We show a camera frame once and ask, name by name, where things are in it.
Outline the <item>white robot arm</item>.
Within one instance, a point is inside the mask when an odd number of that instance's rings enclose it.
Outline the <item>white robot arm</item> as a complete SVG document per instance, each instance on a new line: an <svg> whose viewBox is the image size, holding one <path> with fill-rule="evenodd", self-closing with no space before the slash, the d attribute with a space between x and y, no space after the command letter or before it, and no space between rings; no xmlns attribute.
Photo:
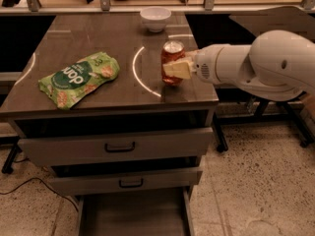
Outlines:
<svg viewBox="0 0 315 236"><path fill-rule="evenodd" d="M213 44L168 61L169 77L192 74L213 85L233 85L255 96L287 101L315 94L315 43L290 31L270 30L249 45Z"/></svg>

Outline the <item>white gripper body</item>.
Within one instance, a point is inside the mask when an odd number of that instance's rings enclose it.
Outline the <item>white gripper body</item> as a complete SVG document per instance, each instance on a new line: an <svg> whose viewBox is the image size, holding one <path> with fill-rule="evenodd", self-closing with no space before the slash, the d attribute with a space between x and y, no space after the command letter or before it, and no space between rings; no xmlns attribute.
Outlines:
<svg viewBox="0 0 315 236"><path fill-rule="evenodd" d="M230 47L230 44L213 44L196 52L194 68L201 81L214 85L228 84L228 79L219 75L218 68L225 68L220 61L221 53Z"/></svg>

